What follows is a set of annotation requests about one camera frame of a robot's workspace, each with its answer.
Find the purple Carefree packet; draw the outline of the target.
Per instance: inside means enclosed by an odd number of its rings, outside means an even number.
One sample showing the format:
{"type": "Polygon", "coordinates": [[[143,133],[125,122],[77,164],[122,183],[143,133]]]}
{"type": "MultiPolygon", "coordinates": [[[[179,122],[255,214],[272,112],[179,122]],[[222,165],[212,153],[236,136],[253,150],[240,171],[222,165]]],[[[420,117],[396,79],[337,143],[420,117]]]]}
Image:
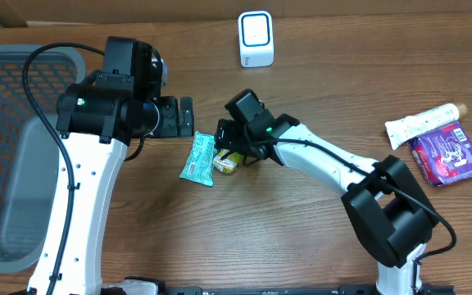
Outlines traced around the purple Carefree packet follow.
{"type": "Polygon", "coordinates": [[[472,177],[472,142],[458,121],[408,141],[424,178],[433,186],[472,177]]]}

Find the teal tissue packet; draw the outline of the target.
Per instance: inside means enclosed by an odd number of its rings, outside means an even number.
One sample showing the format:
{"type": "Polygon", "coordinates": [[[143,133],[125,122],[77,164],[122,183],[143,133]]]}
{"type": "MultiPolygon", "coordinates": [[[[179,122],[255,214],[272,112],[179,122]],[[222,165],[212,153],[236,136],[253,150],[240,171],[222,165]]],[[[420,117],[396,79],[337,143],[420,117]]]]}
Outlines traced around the teal tissue packet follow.
{"type": "Polygon", "coordinates": [[[179,177],[212,187],[214,184],[212,160],[216,154],[214,136],[196,131],[191,152],[179,177]]]}

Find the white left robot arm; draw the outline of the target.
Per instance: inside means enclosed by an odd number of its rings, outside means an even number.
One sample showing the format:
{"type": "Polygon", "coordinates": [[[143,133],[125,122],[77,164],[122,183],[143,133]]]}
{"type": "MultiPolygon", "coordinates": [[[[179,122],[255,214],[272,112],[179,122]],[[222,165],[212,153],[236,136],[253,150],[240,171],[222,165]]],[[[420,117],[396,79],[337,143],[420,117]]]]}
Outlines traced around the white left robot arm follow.
{"type": "Polygon", "coordinates": [[[112,191],[133,139],[189,137],[190,98],[161,94],[166,65],[150,44],[110,37],[102,69],[71,84],[47,123],[59,151],[48,229],[28,294],[159,295],[157,280],[102,281],[102,243],[112,191]]]}

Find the white tube gold cap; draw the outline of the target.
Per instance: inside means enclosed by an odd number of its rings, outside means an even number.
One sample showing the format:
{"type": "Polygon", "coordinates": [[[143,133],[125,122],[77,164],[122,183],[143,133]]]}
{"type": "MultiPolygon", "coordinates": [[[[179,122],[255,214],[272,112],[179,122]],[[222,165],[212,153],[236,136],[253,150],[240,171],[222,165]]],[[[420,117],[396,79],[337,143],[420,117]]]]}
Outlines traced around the white tube gold cap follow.
{"type": "Polygon", "coordinates": [[[387,121],[384,125],[391,148],[396,150],[408,140],[460,120],[467,113],[468,107],[464,103],[446,103],[416,115],[387,121]]]}

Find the green juice carton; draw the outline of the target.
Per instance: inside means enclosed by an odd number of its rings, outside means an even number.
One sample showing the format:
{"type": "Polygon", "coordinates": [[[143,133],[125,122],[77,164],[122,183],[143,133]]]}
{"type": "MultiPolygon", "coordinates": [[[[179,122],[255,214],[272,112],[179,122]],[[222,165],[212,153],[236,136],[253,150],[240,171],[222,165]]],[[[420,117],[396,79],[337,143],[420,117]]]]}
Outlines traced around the green juice carton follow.
{"type": "Polygon", "coordinates": [[[243,155],[237,152],[233,152],[226,158],[222,159],[222,157],[228,152],[229,150],[227,149],[221,149],[212,160],[213,166],[224,175],[233,174],[237,170],[238,165],[243,161],[243,155]]]}

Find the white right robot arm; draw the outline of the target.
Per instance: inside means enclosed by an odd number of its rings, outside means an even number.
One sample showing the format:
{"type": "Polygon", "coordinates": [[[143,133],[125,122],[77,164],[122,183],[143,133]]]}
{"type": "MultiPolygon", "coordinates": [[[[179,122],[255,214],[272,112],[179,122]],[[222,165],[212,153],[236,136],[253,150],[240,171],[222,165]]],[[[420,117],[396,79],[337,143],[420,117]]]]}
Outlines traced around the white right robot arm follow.
{"type": "Polygon", "coordinates": [[[271,159],[300,170],[340,194],[362,247],[377,261],[375,294],[430,294],[419,260],[438,217],[407,165],[356,156],[313,134],[299,120],[273,117],[251,89],[225,105],[216,148],[243,155],[243,164],[271,159]]]}

